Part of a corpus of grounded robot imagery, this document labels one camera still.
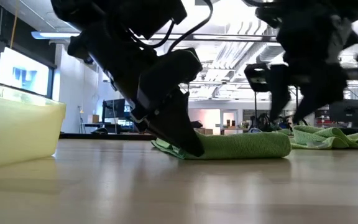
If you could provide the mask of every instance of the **table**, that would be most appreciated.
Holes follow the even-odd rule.
[[[242,133],[244,133],[244,132],[248,132],[248,129],[247,128],[222,128],[221,135],[224,135],[225,131],[242,131]]]
[[[65,139],[0,167],[0,223],[224,222],[358,223],[358,150],[188,161],[149,141]]]
[[[103,123],[98,124],[84,124],[84,127],[86,128],[102,128],[104,126]]]

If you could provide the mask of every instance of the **translucent plastic container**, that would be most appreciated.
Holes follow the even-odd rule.
[[[51,156],[66,106],[0,86],[0,166]]]

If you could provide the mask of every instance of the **fluorescent light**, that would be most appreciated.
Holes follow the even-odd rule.
[[[250,98],[202,98],[202,97],[189,97],[189,100],[194,100],[194,101],[249,101],[249,102],[254,102],[254,99],[250,99]]]
[[[150,40],[162,40],[165,36],[166,34],[154,34]],[[168,40],[176,40],[179,39],[179,37],[181,37],[181,34],[171,34]]]
[[[224,40],[224,41],[244,41],[244,42],[276,42],[276,37],[272,35],[232,35],[232,34],[196,34],[195,40]]]
[[[194,81],[190,82],[190,85],[223,85],[224,82],[208,82],[208,81]]]
[[[249,82],[227,82],[227,85],[249,85]]]
[[[63,37],[63,38],[70,38],[70,37],[77,37],[79,36],[79,33],[53,33],[53,32],[48,32],[48,33],[44,33],[41,32],[40,33],[41,37],[45,37],[45,38],[56,38],[56,37]]]
[[[76,37],[80,33],[74,32],[31,32],[35,39],[69,39],[70,37]],[[183,34],[171,34],[169,40],[179,39]],[[162,40],[165,34],[155,34],[151,40]],[[193,38],[186,40],[197,41],[217,41],[217,42],[266,42],[277,43],[276,37],[273,35],[231,35],[231,34],[195,34]]]
[[[276,42],[276,43],[267,43],[266,45],[268,46],[272,46],[272,47],[281,47],[281,44]]]
[[[79,33],[67,33],[67,32],[31,32],[33,38],[37,40],[51,40],[51,39],[69,39],[70,37],[76,37]]]
[[[225,71],[225,72],[235,72],[234,69],[228,69],[228,68],[209,68],[208,70],[219,70],[219,71]]]

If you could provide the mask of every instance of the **wall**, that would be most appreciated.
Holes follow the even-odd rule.
[[[102,121],[102,112],[103,112],[103,100],[116,100],[122,99],[122,95],[118,91],[114,91],[110,83],[103,82],[103,79],[106,78],[106,75],[102,70],[98,70],[98,103],[96,105],[96,114],[99,115],[99,120]],[[107,119],[106,122],[115,123],[114,119]]]
[[[199,110],[189,109],[190,121],[200,121],[204,128],[213,129],[214,134],[220,134],[220,127],[215,127],[215,124],[221,122],[221,110]]]
[[[66,117],[62,131],[78,133],[80,128],[80,111],[84,122],[88,122],[88,115],[96,112],[98,104],[99,75],[84,65],[80,60],[69,56],[63,45],[58,44],[55,63],[53,99],[65,103]]]
[[[295,110],[296,104],[295,102],[290,102],[285,110]],[[243,111],[242,110],[254,110],[255,105],[254,102],[249,101],[189,101],[189,112],[195,109],[205,110],[205,111],[213,111],[212,109],[220,109],[220,110],[237,110],[237,124],[243,121]],[[258,110],[269,110],[270,103],[269,102],[258,102],[257,103]],[[218,114],[218,122],[220,123],[220,113]],[[309,125],[314,124],[314,114],[311,114],[305,118],[306,122]]]

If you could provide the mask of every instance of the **computer screen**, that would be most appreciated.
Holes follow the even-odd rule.
[[[343,100],[330,104],[331,121],[358,123],[358,100]]]
[[[125,118],[125,99],[107,100],[105,104],[105,118]]]

